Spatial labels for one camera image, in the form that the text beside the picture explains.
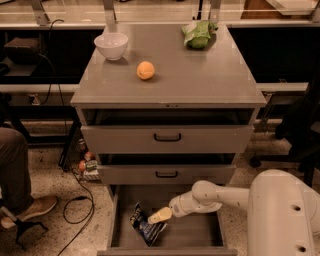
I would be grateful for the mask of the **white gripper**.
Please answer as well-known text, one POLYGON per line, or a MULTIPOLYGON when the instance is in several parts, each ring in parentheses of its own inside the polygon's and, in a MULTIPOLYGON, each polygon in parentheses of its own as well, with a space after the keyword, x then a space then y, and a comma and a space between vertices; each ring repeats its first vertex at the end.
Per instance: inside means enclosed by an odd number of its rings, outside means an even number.
POLYGON ((205 214, 216 212, 222 204, 204 197, 196 197, 192 192, 187 192, 174 197, 169 202, 169 207, 163 207, 148 217, 149 224, 156 224, 169 220, 172 217, 181 218, 193 213, 205 214))

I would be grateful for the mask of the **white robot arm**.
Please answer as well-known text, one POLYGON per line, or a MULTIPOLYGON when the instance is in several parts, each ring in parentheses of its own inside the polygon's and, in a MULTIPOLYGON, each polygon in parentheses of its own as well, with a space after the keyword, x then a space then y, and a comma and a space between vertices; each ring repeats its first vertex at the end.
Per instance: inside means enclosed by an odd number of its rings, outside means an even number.
POLYGON ((223 205, 247 213, 247 256, 317 256, 313 236, 320 231, 320 195, 297 177, 270 169, 248 189, 201 180, 189 192, 148 218, 151 224, 192 213, 210 213, 223 205))

